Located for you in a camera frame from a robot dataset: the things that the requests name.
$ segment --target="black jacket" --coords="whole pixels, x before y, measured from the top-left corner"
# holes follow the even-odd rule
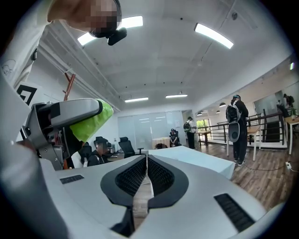
[[[88,158],[87,166],[89,167],[103,163],[108,163],[107,157],[105,155],[100,156],[99,153],[96,150],[94,150]]]
[[[232,101],[230,102],[231,105],[233,105],[235,102],[235,99],[232,99]],[[239,112],[241,113],[241,118],[243,123],[246,125],[246,117],[248,117],[248,109],[246,108],[245,104],[243,103],[243,101],[238,100],[235,103],[235,106],[238,107]]]

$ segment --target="white shirt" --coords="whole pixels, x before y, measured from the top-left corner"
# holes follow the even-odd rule
[[[1,73],[11,87],[26,81],[31,65],[28,60],[38,46],[48,22],[48,12],[53,0],[38,0],[19,20],[14,37],[0,59]]]
[[[189,123],[189,125],[190,125],[190,127],[191,127],[191,131],[190,131],[190,132],[191,132],[191,133],[195,133],[196,130],[192,128],[192,127],[195,127],[194,122],[193,122],[192,120],[188,120],[187,122]]]

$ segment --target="sneaker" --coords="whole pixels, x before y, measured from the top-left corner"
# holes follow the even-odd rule
[[[245,159],[242,162],[238,163],[238,166],[242,166],[245,163]]]

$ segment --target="railing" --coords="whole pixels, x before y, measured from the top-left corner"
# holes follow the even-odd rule
[[[277,117],[279,120],[276,121],[271,121],[269,122],[269,118],[272,117]],[[246,120],[247,126],[261,126],[261,139],[258,137],[257,142],[260,140],[262,142],[277,142],[281,141],[282,145],[285,144],[285,128],[284,128],[284,122],[283,122],[283,115],[281,112],[275,113],[275,114],[269,114],[269,115],[264,115],[264,114],[257,114],[257,115],[252,115],[249,116],[248,119]],[[267,134],[267,125],[268,124],[275,124],[279,123],[278,127],[272,127],[271,130],[273,129],[279,129],[279,133],[273,133],[273,134]],[[209,127],[200,127],[198,128],[199,132],[206,131],[206,130],[211,130],[211,133],[207,135],[208,140],[214,140],[214,141],[223,141],[226,143],[227,140],[227,133],[228,133],[228,123],[226,122],[219,122],[217,125],[209,126]],[[279,135],[279,140],[278,139],[267,139],[267,136],[270,135]],[[204,140],[204,135],[200,135],[200,139]],[[248,135],[248,142],[251,144],[253,142],[252,136]]]

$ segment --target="yellow-green bag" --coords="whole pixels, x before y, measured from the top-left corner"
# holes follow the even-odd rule
[[[101,99],[97,100],[102,102],[103,105],[103,110],[100,114],[70,126],[74,136],[79,141],[87,142],[114,113],[108,103]]]

